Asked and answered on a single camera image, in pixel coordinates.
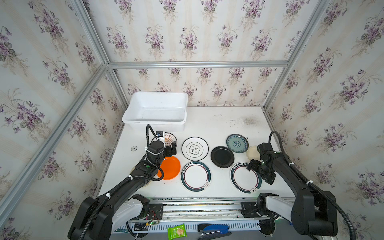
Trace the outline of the cream plate black blob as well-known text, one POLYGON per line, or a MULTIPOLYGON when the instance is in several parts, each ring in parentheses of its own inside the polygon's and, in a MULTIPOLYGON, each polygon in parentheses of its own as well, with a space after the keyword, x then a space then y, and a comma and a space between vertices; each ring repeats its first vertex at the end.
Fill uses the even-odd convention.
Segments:
POLYGON ((246 152, 247 158, 249 161, 255 160, 255 161, 261 161, 260 153, 257 146, 251 146, 248 148, 246 152))

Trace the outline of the blue floral green plate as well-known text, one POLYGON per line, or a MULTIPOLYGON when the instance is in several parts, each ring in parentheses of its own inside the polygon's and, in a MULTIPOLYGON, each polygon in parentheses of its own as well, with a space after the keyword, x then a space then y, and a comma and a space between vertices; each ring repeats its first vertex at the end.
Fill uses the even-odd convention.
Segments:
POLYGON ((226 139, 227 147, 234 153, 245 153, 249 148, 248 140, 239 134, 229 135, 226 139))

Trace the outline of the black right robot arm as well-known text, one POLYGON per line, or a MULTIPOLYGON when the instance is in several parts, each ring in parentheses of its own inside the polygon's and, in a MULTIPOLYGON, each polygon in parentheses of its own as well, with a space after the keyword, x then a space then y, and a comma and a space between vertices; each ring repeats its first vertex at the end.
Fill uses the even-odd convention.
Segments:
POLYGON ((291 222, 298 234, 312 239, 316 236, 335 237, 338 234, 338 215, 341 215, 350 239, 357 239, 352 221, 331 192, 316 186, 284 152, 274 151, 271 143, 262 143, 257 150, 260 160, 251 160, 247 170, 255 171, 270 185, 280 175, 295 195, 295 201, 290 203, 276 194, 262 193, 256 204, 257 212, 262 215, 277 214, 291 222))

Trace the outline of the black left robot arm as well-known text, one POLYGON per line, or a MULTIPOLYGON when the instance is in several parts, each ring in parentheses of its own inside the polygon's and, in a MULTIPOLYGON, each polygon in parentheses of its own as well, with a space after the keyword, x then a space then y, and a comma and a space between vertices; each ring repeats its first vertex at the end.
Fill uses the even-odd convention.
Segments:
POLYGON ((117 223, 118 210, 133 198, 140 208, 131 218, 138 217, 149 202, 137 190, 149 182, 158 182, 164 178, 160 168, 166 157, 177 153, 176 145, 166 147, 161 141, 148 145, 145 155, 133 171, 119 184, 97 198, 88 197, 82 201, 68 232, 70 240, 108 240, 111 234, 121 226, 117 223))

